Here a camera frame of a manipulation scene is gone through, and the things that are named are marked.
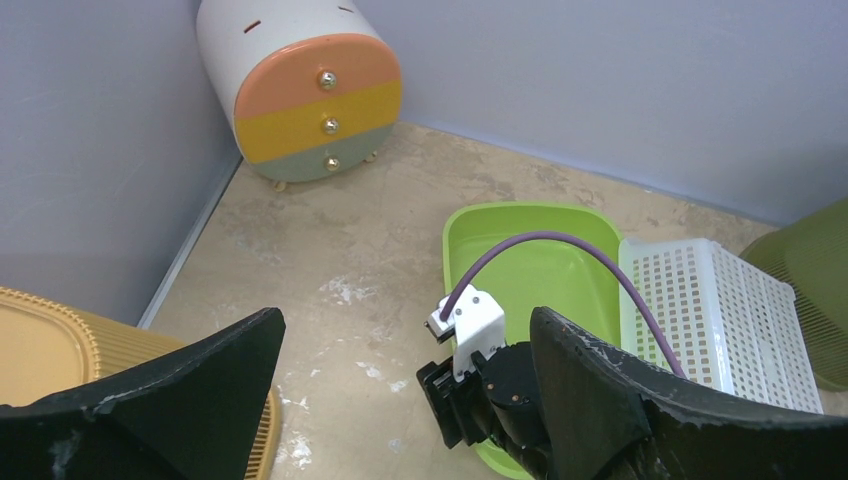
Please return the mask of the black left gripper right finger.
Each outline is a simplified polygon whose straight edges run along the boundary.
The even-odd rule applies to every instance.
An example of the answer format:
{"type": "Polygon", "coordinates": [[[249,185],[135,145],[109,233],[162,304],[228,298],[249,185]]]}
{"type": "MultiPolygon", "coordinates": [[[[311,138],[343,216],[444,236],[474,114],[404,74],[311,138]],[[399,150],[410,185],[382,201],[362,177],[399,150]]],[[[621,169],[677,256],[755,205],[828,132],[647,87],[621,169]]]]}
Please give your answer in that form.
{"type": "Polygon", "coordinates": [[[530,344],[557,479],[843,479],[847,421],[682,379],[547,307],[530,344]]]}

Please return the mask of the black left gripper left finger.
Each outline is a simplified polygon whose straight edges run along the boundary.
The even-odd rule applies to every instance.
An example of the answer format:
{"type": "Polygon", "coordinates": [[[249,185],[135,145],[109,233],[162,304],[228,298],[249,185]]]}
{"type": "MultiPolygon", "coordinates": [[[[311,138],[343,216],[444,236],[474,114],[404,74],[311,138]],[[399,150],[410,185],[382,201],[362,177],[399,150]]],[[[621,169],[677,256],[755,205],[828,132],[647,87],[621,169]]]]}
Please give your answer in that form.
{"type": "Polygon", "coordinates": [[[1,408],[5,479],[266,479],[286,324],[264,308],[104,378],[1,408]]]}

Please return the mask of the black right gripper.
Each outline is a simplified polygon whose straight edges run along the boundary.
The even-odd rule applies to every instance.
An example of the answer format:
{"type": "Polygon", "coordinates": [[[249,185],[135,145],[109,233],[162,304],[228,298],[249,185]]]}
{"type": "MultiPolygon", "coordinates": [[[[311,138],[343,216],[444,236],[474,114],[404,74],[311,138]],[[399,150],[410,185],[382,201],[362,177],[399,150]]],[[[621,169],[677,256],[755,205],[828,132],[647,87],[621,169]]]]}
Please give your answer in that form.
{"type": "Polygon", "coordinates": [[[490,441],[533,479],[554,474],[540,389],[528,341],[498,349],[486,359],[472,355],[475,370],[453,375],[451,358],[429,362],[416,379],[445,446],[490,441]]]}

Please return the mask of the green solid tray underneath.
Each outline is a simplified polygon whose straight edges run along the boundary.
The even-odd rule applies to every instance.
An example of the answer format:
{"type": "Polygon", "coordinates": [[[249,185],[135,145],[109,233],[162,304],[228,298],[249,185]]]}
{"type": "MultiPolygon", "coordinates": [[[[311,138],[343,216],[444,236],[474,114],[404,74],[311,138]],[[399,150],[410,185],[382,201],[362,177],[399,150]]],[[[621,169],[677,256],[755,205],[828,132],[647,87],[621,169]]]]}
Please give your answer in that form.
{"type": "MultiPolygon", "coordinates": [[[[558,231],[578,237],[618,259],[623,239],[600,212],[569,204],[491,202],[464,207],[447,220],[442,236],[445,290],[485,252],[512,236],[558,231]]],[[[588,253],[565,243],[536,240],[510,248],[490,261],[472,281],[505,311],[506,342],[529,338],[534,308],[547,306],[604,341],[620,339],[619,282],[588,253]]]]}

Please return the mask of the light green mesh tray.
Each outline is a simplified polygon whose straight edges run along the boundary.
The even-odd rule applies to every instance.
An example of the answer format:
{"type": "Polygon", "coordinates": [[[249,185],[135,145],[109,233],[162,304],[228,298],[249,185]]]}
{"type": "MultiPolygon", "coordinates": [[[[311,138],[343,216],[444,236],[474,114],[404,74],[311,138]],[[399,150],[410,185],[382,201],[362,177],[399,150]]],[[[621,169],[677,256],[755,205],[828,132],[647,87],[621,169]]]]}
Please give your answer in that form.
{"type": "Polygon", "coordinates": [[[704,238],[624,240],[618,257],[689,380],[821,413],[789,284],[704,238]]]}

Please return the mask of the yellow slatted waste basket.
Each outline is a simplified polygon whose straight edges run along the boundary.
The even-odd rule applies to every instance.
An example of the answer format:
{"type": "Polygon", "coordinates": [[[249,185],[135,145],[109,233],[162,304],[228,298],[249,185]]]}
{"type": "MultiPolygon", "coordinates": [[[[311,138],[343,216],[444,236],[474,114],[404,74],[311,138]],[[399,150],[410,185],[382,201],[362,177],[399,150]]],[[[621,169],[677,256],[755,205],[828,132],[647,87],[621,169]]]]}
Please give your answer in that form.
{"type": "Polygon", "coordinates": [[[1,291],[1,408],[24,406],[184,343],[25,292],[1,291]]]}

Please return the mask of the olive green waste basket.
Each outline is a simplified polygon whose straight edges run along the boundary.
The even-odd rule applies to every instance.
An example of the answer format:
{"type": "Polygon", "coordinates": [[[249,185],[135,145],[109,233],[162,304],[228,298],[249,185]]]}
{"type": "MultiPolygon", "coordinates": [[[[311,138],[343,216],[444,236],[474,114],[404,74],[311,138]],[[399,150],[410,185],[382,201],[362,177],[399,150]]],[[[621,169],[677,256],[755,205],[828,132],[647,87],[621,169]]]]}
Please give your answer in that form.
{"type": "Polygon", "coordinates": [[[749,244],[741,258],[795,293],[795,310],[817,385],[847,389],[847,200],[749,244]]]}

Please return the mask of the white drawer cabinet coloured fronts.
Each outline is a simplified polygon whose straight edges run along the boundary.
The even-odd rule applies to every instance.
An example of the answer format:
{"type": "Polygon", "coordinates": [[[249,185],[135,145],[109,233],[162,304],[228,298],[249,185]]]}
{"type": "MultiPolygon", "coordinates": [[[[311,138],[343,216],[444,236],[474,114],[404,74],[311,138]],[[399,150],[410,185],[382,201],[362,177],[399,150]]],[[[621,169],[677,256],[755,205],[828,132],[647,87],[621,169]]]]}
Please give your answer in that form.
{"type": "Polygon", "coordinates": [[[196,37],[243,160],[274,190],[375,160],[400,63],[352,1],[204,0],[196,37]]]}

